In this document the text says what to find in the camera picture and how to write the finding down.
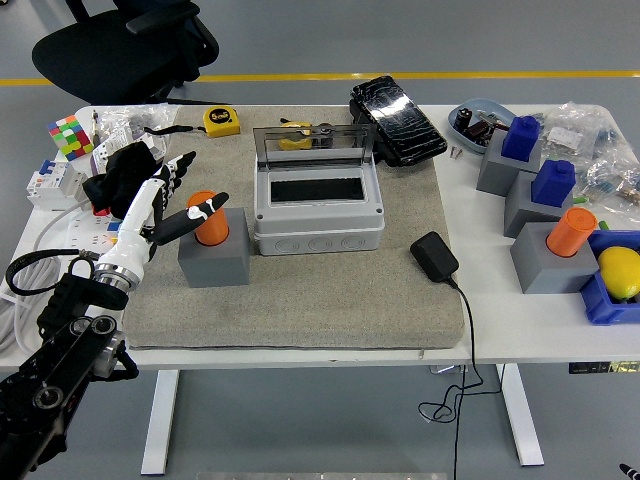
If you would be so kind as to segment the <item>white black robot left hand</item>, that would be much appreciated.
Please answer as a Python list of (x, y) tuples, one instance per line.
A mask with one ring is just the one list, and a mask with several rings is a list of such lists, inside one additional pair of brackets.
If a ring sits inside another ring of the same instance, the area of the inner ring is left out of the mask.
[(121, 222), (117, 242), (97, 260), (92, 279), (123, 290), (135, 289), (144, 278), (144, 265), (157, 246), (170, 243), (203, 225), (222, 208), (229, 194), (210, 194), (199, 204), (167, 218), (163, 212), (196, 153), (179, 155), (145, 180)]

